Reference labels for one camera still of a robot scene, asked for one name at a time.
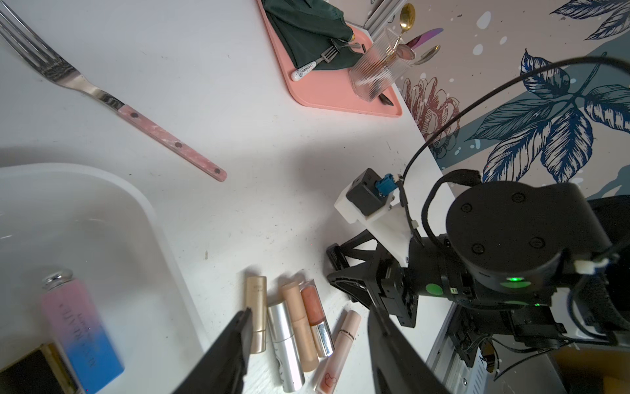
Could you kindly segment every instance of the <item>white table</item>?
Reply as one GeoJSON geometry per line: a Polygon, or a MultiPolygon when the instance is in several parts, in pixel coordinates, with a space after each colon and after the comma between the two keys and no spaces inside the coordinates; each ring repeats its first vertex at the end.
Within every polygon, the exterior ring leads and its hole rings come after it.
{"type": "MultiPolygon", "coordinates": [[[[382,176],[402,172],[423,142],[408,112],[391,119],[299,105],[253,0],[9,5],[90,81],[215,161],[228,178],[215,181],[100,103],[44,80],[4,42],[0,166],[78,163],[140,189],[210,340],[243,307],[249,273],[268,277],[270,298],[285,277],[315,279],[331,327],[343,308],[367,317],[325,278],[332,270],[326,247],[363,230],[345,223],[333,203],[367,167],[382,176]]],[[[406,182],[413,217],[439,176],[430,153],[421,155],[406,182]]],[[[444,187],[433,203],[436,233],[444,232],[452,200],[444,187]]],[[[422,357],[449,305],[421,298],[418,315],[431,323],[403,329],[422,357]]],[[[365,322],[337,393],[374,390],[365,322]]],[[[245,392],[282,392],[270,346],[250,358],[245,392]]]]}

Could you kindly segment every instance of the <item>small fork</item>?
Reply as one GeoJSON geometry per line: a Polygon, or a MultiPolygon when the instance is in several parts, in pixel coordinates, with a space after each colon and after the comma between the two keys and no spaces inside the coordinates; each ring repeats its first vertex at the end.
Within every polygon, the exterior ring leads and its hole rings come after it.
{"type": "Polygon", "coordinates": [[[311,72],[311,70],[313,70],[315,66],[321,63],[321,61],[326,61],[326,63],[330,63],[335,58],[335,56],[337,56],[338,53],[339,51],[337,50],[337,48],[335,48],[334,45],[332,47],[329,47],[321,54],[321,57],[319,59],[317,59],[316,61],[312,61],[306,66],[302,66],[298,68],[297,70],[295,70],[294,72],[292,72],[291,79],[293,79],[295,82],[298,82],[306,74],[311,72]]]}

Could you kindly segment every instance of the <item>black box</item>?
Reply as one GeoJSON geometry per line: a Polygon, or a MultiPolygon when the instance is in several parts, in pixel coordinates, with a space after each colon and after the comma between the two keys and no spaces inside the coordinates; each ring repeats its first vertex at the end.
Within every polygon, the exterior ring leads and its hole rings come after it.
{"type": "Polygon", "coordinates": [[[378,211],[387,200],[387,196],[379,197],[380,193],[376,190],[376,182],[379,180],[381,177],[373,169],[368,168],[352,182],[346,193],[346,198],[365,216],[378,211]]]}

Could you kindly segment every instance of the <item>silver bottle cap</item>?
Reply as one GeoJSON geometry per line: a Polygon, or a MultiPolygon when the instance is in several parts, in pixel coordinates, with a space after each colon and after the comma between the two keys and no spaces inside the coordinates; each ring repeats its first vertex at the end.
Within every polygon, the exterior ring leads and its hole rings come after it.
{"type": "Polygon", "coordinates": [[[64,283],[70,282],[72,278],[72,271],[69,269],[62,269],[54,274],[50,274],[42,280],[42,287],[45,290],[53,290],[57,286],[61,286],[64,283]]]}
{"type": "Polygon", "coordinates": [[[291,317],[289,317],[289,309],[285,301],[267,307],[267,322],[272,342],[282,342],[293,336],[291,317]]]}
{"type": "Polygon", "coordinates": [[[330,334],[328,321],[324,320],[318,325],[311,326],[311,333],[315,340],[315,349],[319,357],[328,357],[335,351],[333,336],[330,334]]]}

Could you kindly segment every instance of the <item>silver fork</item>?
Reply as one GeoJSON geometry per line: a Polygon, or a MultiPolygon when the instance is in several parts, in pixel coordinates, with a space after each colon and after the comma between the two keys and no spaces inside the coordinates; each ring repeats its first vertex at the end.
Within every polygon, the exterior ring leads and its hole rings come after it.
{"type": "Polygon", "coordinates": [[[212,178],[223,182],[227,173],[216,164],[203,157],[199,152],[177,139],[174,135],[158,126],[129,105],[104,90],[92,85],[84,76],[63,57],[48,46],[24,21],[0,1],[6,11],[0,7],[0,35],[32,68],[50,82],[89,94],[118,116],[133,124],[153,139],[160,142],[182,158],[188,160],[212,178]]]}
{"type": "Polygon", "coordinates": [[[326,49],[324,52],[322,52],[321,57],[319,59],[317,59],[316,61],[312,61],[309,64],[307,64],[306,66],[302,66],[302,67],[298,68],[297,70],[295,70],[294,72],[292,72],[291,73],[291,79],[293,79],[295,82],[298,82],[306,74],[311,72],[311,70],[313,70],[316,65],[321,63],[321,61],[326,61],[326,63],[330,63],[335,58],[335,56],[337,56],[338,53],[339,53],[339,51],[333,45],[332,47],[330,47],[330,48],[326,49]]]}

